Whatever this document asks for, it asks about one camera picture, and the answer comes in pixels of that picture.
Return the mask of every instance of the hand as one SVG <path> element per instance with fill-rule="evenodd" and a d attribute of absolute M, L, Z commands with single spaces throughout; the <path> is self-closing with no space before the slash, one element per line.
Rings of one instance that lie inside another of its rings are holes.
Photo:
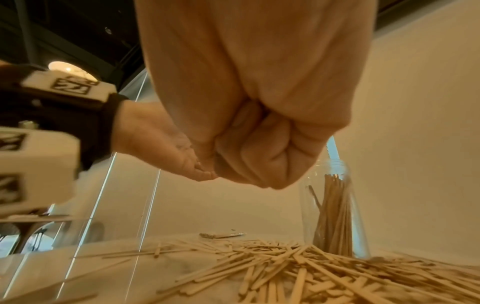
<path fill-rule="evenodd" d="M 111 146 L 116 152 L 196 181 L 216 178 L 202 169 L 190 141 L 160 102 L 123 101 L 115 116 Z"/>
<path fill-rule="evenodd" d="M 375 0 L 136 0 L 155 90 L 207 168 L 284 188 L 351 119 Z"/>

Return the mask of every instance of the pile of wooden sticks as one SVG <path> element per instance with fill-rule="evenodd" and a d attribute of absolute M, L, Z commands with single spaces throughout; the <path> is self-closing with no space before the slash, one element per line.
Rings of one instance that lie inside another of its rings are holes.
<path fill-rule="evenodd" d="M 328 253 L 353 256 L 350 178 L 326 174 L 322 204 L 312 186 L 308 189 L 320 211 L 313 244 Z"/>
<path fill-rule="evenodd" d="M 242 275 L 243 280 L 232 302 L 480 302 L 480 270 L 471 267 L 410 256 L 362 260 L 295 242 L 202 240 L 177 244 L 215 253 L 217 263 L 179 277 L 142 303 L 158 303 L 174 295 L 191 296 L 234 275 Z"/>

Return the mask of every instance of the marble tabletop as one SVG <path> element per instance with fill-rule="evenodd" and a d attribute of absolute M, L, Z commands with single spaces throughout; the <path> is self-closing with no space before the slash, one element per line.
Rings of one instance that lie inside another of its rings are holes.
<path fill-rule="evenodd" d="M 173 235 L 117 240 L 64 247 L 48 252 L 11 255 L 0 259 L 0 303 L 62 303 L 86 297 L 78 303 L 150 303 L 157 289 L 169 286 L 182 274 L 215 264 L 216 256 L 201 252 L 165 253 L 102 258 L 99 253 L 153 249 L 159 242 L 198 240 L 197 235 Z M 290 241 L 281 235 L 245 235 L 240 239 Z M 242 275 L 232 276 L 191 297 L 174 296 L 162 303 L 235 303 Z"/>

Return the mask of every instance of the ceiling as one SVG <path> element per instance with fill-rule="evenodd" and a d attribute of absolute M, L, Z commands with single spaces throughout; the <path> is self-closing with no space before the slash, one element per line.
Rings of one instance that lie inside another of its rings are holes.
<path fill-rule="evenodd" d="M 412 1 L 380 0 L 379 14 Z M 145 68 L 133 0 L 0 0 L 0 41 L 1 60 L 27 63 L 29 49 L 36 64 L 66 61 L 118 88 Z"/>

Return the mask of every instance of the glass jar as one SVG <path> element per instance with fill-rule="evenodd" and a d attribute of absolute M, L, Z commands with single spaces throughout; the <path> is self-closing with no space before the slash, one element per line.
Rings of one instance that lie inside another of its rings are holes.
<path fill-rule="evenodd" d="M 329 253 L 369 258 L 347 165 L 318 161 L 299 184 L 305 243 Z"/>

